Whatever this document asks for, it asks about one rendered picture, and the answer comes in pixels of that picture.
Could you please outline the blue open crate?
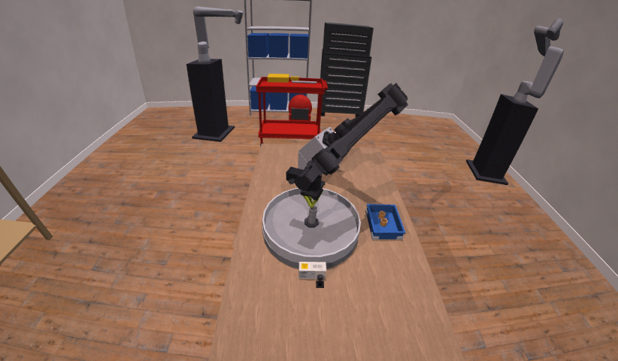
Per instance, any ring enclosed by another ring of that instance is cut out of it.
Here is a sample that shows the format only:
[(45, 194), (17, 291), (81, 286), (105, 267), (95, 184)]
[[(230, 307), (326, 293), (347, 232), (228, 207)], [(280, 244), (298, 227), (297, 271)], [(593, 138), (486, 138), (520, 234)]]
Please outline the blue open crate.
[[(384, 211), (386, 213), (384, 217), (388, 220), (386, 226), (380, 225), (381, 219), (378, 217), (380, 211)], [(367, 204), (365, 213), (368, 218), (368, 224), (371, 230), (371, 240), (403, 239), (403, 234), (405, 234), (405, 230), (399, 216), (397, 207), (395, 205)]]

